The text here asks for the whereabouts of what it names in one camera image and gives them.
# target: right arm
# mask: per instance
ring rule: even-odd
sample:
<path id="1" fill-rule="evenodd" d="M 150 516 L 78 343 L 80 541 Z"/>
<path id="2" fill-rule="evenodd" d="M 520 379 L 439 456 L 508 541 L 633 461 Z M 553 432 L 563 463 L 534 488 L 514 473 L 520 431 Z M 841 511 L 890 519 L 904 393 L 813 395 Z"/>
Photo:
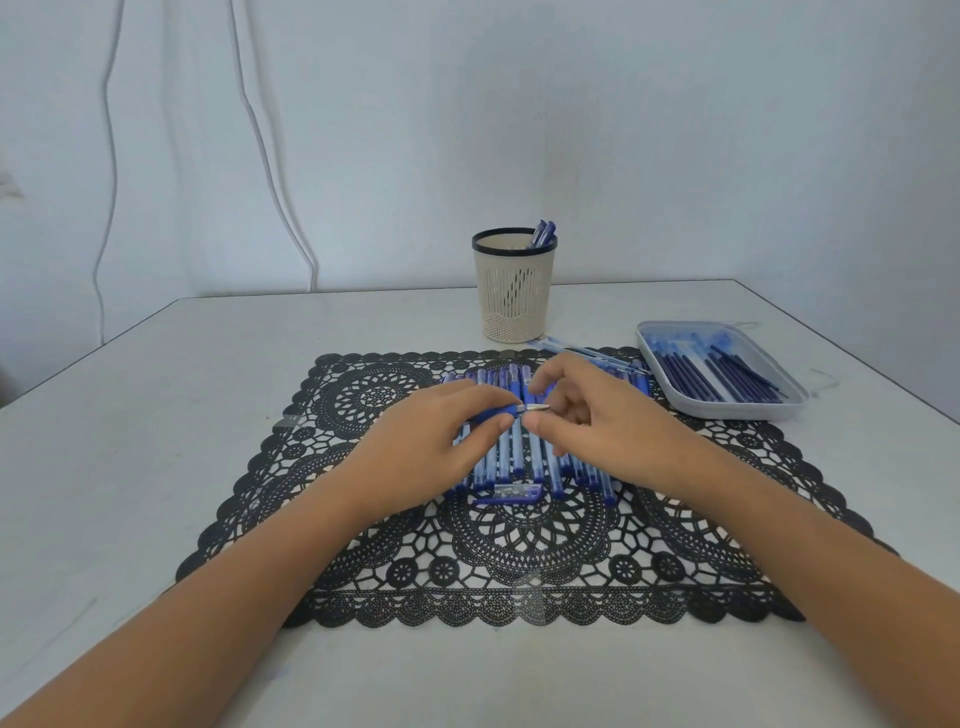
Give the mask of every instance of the right arm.
<path id="1" fill-rule="evenodd" d="M 958 725 L 960 595 L 677 421 L 628 383 L 560 354 L 551 412 L 523 422 L 558 454 L 720 523 L 907 725 Z"/>

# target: electrical cord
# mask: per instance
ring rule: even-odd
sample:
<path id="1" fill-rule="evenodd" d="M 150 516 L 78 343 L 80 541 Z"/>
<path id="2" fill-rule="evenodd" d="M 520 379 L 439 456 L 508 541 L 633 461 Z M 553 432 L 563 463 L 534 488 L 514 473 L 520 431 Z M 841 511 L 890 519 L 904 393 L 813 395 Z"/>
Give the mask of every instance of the electrical cord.
<path id="1" fill-rule="evenodd" d="M 310 287 L 307 290 L 308 292 L 313 293 L 317 290 L 317 261 L 314 258 L 312 251 L 310 251 L 309 246 L 306 245 L 306 243 L 300 239 L 300 236 L 297 235 L 296 231 L 294 231 L 294 226 L 291 224 L 290 218 L 287 216 L 287 213 L 283 207 L 283 203 L 280 200 L 280 196 L 276 191 L 276 184 L 274 183 L 274 171 L 270 166 L 270 156 L 267 154 L 267 145 L 263 140 L 263 132 L 260 130 L 260 123 L 257 121 L 256 112 L 253 110 L 253 106 L 250 103 L 250 98 L 247 96 L 247 87 L 244 82 L 243 74 L 243 62 L 240 55 L 240 37 L 237 33 L 237 18 L 236 11 L 233 6 L 233 0 L 227 0 L 227 11 L 230 26 L 230 41 L 233 45 L 233 67 L 236 70 L 237 87 L 240 91 L 240 100 L 243 102 L 244 109 L 247 110 L 247 116 L 250 119 L 253 135 L 256 137 L 256 146 L 260 152 L 260 161 L 263 163 L 263 170 L 267 177 L 267 186 L 270 188 L 270 196 L 274 200 L 276 213 L 280 216 L 280 220 L 283 222 L 283 227 L 287 230 L 287 234 L 290 235 L 290 239 L 293 240 L 294 244 L 297 246 L 297 250 L 300 251 L 300 255 L 303 256 L 303 260 L 310 268 Z"/>
<path id="2" fill-rule="evenodd" d="M 104 239 L 100 243 L 100 250 L 97 251 L 97 259 L 93 263 L 93 290 L 97 294 L 97 305 L 99 317 L 97 319 L 97 339 L 100 346 L 106 341 L 107 311 L 104 308 L 104 295 L 100 291 L 100 265 L 104 261 L 104 253 L 107 251 L 107 243 L 110 240 L 110 231 L 113 230 L 113 216 L 117 209 L 117 148 L 113 139 L 113 119 L 110 117 L 110 99 L 108 88 L 110 78 L 113 76 L 113 65 L 117 60 L 117 47 L 120 45 L 120 29 L 123 26 L 123 11 L 126 0 L 119 0 L 117 3 L 117 12 L 113 21 L 113 38 L 110 43 L 110 55 L 107 60 L 107 70 L 104 72 L 104 78 L 100 83 L 100 97 L 104 104 L 104 113 L 107 119 L 107 143 L 110 151 L 110 174 L 112 175 L 112 189 L 110 190 L 110 207 L 107 216 L 107 225 L 104 228 Z"/>

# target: pen holder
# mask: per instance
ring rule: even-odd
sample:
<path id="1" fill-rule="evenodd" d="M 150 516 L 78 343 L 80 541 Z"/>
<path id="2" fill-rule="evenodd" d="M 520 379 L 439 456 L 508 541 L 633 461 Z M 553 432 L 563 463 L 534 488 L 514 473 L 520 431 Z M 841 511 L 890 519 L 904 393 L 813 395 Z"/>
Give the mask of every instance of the pen holder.
<path id="1" fill-rule="evenodd" d="M 533 228 L 497 228 L 473 236 L 473 261 L 484 336 L 504 344 L 546 331 L 557 236 L 529 248 Z"/>

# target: table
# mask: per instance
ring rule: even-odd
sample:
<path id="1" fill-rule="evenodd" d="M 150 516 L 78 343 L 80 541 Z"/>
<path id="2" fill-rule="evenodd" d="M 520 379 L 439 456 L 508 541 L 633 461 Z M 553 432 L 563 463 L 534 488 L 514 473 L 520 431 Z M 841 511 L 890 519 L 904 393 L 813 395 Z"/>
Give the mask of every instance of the table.
<path id="1" fill-rule="evenodd" d="M 558 285 L 549 333 L 740 322 L 809 389 L 787 439 L 960 588 L 960 427 L 731 280 Z M 173 582 L 313 359 L 483 350 L 472 288 L 186 299 L 0 410 L 0 715 Z M 228 726 L 885 725 L 805 624 L 563 619 L 283 633 Z"/>

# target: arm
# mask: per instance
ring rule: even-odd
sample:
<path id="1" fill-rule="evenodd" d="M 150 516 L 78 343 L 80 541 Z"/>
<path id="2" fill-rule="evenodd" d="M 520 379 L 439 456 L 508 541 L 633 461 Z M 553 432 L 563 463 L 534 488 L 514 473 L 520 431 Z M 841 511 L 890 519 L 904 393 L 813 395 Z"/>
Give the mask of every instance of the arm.
<path id="1" fill-rule="evenodd" d="M 212 724 L 340 549 L 377 520 L 460 480 L 513 418 L 488 420 L 454 448 L 460 425 L 514 401 L 504 390 L 456 381 L 391 407 L 341 465 L 91 648 L 0 726 Z"/>
<path id="2" fill-rule="evenodd" d="M 960 595 L 836 521 L 625 382 L 573 354 L 544 364 L 547 412 L 524 415 L 554 451 L 688 503 L 720 523 L 907 725 L 960 724 Z"/>

